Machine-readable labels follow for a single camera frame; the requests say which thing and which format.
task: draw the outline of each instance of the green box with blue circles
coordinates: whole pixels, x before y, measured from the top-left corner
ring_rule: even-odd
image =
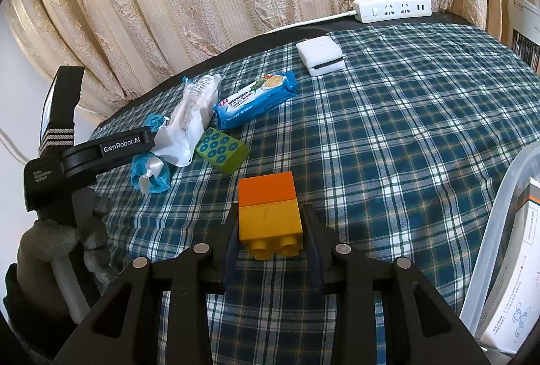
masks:
[[[244,142],[213,127],[206,129],[195,150],[210,164],[230,175],[241,166],[249,153]]]

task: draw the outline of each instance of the yellow block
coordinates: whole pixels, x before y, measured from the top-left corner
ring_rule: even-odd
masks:
[[[302,249],[298,201],[263,203],[238,209],[240,241],[256,260],[272,254],[294,257]]]

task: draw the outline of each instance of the building block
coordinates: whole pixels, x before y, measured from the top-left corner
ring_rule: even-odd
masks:
[[[274,253],[294,257],[302,249],[298,201],[288,200],[238,209],[240,241],[256,260]]]
[[[295,199],[296,190],[291,172],[246,177],[238,181],[239,207]]]
[[[240,241],[256,260],[298,255],[302,223],[291,172],[240,179],[238,206]]]
[[[206,129],[195,151],[210,164],[228,174],[233,174],[249,154],[249,149],[244,142],[213,127]]]

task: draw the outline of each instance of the plastic container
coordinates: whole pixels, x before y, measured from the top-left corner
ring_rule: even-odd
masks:
[[[529,177],[540,180],[540,142],[530,144],[518,153],[504,175],[495,196],[460,313],[461,321],[473,335],[488,296],[504,227],[507,222],[514,223],[517,198],[528,185]]]

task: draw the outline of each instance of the gray glove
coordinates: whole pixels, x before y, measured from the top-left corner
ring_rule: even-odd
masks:
[[[26,231],[17,253],[17,281],[26,297],[53,317],[69,315],[49,262],[71,252],[79,241],[84,263],[96,280],[107,286],[115,279],[109,266],[107,231],[102,217],[110,211],[110,199],[96,196],[92,217],[85,222],[85,235],[76,228],[52,220],[36,220]]]

